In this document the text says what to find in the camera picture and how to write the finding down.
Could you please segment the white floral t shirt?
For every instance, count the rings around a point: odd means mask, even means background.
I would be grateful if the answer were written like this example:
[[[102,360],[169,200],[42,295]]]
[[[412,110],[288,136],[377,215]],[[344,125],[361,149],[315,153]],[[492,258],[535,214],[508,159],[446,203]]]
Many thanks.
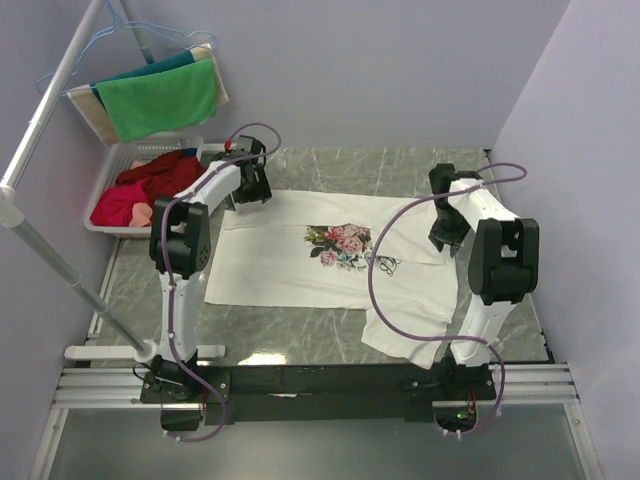
[[[361,340],[430,368],[452,323],[456,265],[428,238],[435,207],[407,198],[274,192],[224,213],[208,304],[363,310]]]

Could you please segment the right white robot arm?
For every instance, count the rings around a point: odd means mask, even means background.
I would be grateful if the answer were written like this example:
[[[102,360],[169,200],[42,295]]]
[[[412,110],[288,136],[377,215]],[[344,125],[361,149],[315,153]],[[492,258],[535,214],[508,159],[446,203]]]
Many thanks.
[[[436,249],[454,256],[466,236],[474,234],[467,270],[472,297],[460,338],[450,344],[457,364],[438,377],[442,393],[460,399],[474,386],[467,367],[479,367],[491,357],[474,339],[493,343],[508,315],[537,286],[539,225],[504,207],[476,172],[441,163],[429,172],[429,181],[438,197],[429,234]]]

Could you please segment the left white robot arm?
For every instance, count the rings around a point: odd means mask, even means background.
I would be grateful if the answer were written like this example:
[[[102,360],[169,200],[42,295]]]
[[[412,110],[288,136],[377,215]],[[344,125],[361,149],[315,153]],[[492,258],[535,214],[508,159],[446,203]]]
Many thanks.
[[[149,256],[162,289],[162,330],[151,369],[176,401],[193,399],[200,378],[195,336],[197,276],[209,262],[209,218],[223,204],[266,202],[272,197],[265,173],[267,148],[242,135],[216,153],[204,173],[172,197],[154,204]]]

